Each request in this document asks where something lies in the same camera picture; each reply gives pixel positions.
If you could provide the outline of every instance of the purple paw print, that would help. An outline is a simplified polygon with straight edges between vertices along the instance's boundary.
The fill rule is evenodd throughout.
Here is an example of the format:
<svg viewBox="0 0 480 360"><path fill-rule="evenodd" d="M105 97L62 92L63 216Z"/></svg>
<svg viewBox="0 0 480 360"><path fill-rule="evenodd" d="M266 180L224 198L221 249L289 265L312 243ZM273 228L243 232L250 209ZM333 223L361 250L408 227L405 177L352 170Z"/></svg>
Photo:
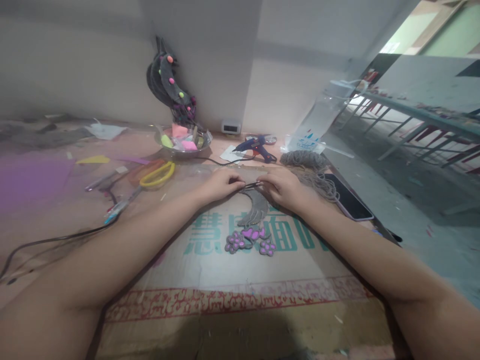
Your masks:
<svg viewBox="0 0 480 360"><path fill-rule="evenodd" d="M245 249L247 243L243 236L237 231L234 231L231 235L226 237L225 251L230 254L235 254L239 249Z"/></svg>
<svg viewBox="0 0 480 360"><path fill-rule="evenodd" d="M272 244L270 238L260 241L260 254L272 257L276 250L277 246L275 244Z"/></svg>
<svg viewBox="0 0 480 360"><path fill-rule="evenodd" d="M241 234L250 239L252 242L256 242L258 238L265 239L265 228L262 227L260 230L255 230L252 227L244 229L241 231Z"/></svg>

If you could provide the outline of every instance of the yellow scissors handle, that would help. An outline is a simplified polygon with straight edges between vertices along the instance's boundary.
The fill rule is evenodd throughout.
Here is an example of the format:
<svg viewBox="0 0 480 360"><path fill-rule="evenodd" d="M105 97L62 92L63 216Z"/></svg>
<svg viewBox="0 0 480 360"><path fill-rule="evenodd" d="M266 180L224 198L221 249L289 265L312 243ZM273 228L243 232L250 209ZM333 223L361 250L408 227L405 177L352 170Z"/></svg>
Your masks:
<svg viewBox="0 0 480 360"><path fill-rule="evenodd" d="M168 169L168 172L166 175L162 176L161 178L157 179L157 177L164 171ZM166 182L168 179L172 177L172 174L174 173L175 170L175 163L174 162L167 162L165 165L162 167L159 167L157 170L149 173L148 175L145 175L140 179L140 186L144 188L150 188L154 187L160 184L163 184Z"/></svg>

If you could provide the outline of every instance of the red pattern border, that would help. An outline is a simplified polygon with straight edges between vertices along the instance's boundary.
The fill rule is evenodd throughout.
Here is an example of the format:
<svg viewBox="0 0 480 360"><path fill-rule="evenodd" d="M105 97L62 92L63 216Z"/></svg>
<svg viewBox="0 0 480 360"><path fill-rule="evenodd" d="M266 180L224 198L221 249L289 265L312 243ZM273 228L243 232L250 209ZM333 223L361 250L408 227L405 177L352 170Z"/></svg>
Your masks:
<svg viewBox="0 0 480 360"><path fill-rule="evenodd" d="M245 283L209 289L132 290L110 307L105 322L278 309L371 297L373 295L354 276Z"/></svg>

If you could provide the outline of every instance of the hand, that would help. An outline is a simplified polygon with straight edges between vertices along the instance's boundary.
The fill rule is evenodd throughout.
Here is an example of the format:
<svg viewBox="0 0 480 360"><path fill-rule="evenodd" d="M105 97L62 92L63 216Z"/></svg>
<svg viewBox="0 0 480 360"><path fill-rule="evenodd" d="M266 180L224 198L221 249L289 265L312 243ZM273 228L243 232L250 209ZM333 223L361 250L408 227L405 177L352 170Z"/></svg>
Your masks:
<svg viewBox="0 0 480 360"><path fill-rule="evenodd" d="M299 178L284 167L274 168L257 179L279 205L298 214L312 199L312 193L302 185Z"/></svg>
<svg viewBox="0 0 480 360"><path fill-rule="evenodd" d="M238 172L219 168L207 181L195 189L195 193L200 197L201 205L205 206L223 199L234 191L242 189L245 185L245 181Z"/></svg>

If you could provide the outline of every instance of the smartphone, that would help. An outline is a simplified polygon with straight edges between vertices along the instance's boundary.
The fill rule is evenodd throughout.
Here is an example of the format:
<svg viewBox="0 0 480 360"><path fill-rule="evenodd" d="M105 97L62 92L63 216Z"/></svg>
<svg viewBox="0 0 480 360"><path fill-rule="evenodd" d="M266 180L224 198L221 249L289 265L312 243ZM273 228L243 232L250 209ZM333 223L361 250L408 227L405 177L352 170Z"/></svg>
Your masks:
<svg viewBox="0 0 480 360"><path fill-rule="evenodd" d="M337 202L340 210L354 221L371 220L374 215L370 210L340 181L334 174L326 173L325 179L333 181L340 199Z"/></svg>

